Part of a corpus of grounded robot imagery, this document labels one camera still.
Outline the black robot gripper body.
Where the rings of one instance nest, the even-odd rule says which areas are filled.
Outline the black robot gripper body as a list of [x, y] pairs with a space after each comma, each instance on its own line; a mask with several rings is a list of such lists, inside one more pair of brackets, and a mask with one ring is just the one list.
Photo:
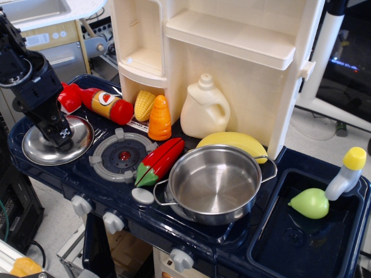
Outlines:
[[1, 51], [1, 87], [11, 90], [23, 111], [42, 130], [63, 130], [66, 119], [57, 98], [63, 86], [45, 56], [36, 51], [18, 55]]

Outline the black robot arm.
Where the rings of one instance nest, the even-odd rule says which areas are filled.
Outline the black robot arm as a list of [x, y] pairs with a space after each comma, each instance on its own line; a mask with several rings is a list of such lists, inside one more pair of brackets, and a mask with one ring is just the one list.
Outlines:
[[72, 131], [58, 102], [63, 85], [45, 56], [26, 48], [26, 39], [4, 12], [1, 12], [1, 88], [13, 92], [13, 108], [24, 113], [53, 146], [61, 147], [68, 142]]

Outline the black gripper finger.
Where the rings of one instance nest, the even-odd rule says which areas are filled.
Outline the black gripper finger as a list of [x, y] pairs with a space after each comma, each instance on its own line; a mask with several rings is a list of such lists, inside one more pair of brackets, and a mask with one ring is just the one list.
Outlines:
[[57, 147], [64, 145], [71, 137], [71, 129], [66, 118], [62, 118], [54, 126], [54, 144]]
[[39, 125], [39, 129], [43, 136], [54, 146], [60, 146], [60, 135], [58, 130], [52, 125]]

